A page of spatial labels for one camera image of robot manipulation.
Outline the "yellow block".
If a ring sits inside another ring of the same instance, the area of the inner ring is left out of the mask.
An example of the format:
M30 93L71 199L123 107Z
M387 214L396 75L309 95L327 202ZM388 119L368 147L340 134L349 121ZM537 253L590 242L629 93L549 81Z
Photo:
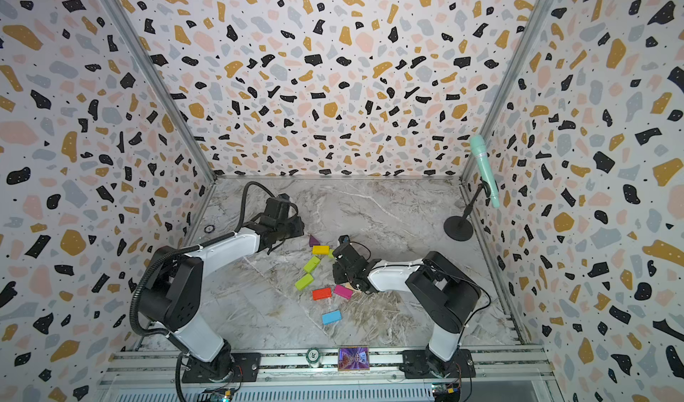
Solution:
M327 245L315 245L312 247L312 254L318 256L327 256L330 254L330 247Z

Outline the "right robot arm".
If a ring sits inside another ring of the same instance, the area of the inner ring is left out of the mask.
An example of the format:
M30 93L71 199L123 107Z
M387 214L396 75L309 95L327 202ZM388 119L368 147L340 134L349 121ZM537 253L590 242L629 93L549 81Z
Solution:
M463 371L459 362L468 357L459 354L461 335L485 291L439 252L392 262L367 259L356 245L344 236L333 251L335 282L366 294L411 293L434 323L427 348L405 352L401 370L409 378L447 378Z

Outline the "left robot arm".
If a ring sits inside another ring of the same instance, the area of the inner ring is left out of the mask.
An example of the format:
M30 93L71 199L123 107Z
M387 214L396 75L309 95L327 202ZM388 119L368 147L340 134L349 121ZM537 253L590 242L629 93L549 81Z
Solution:
M158 249L132 295L132 330L166 337L187 355L188 366L210 381L223 380L233 370L232 349L199 313L204 279L238 259L272 252L304 229L299 209L281 194L269 197L265 210L243 220L238 231L183 249Z

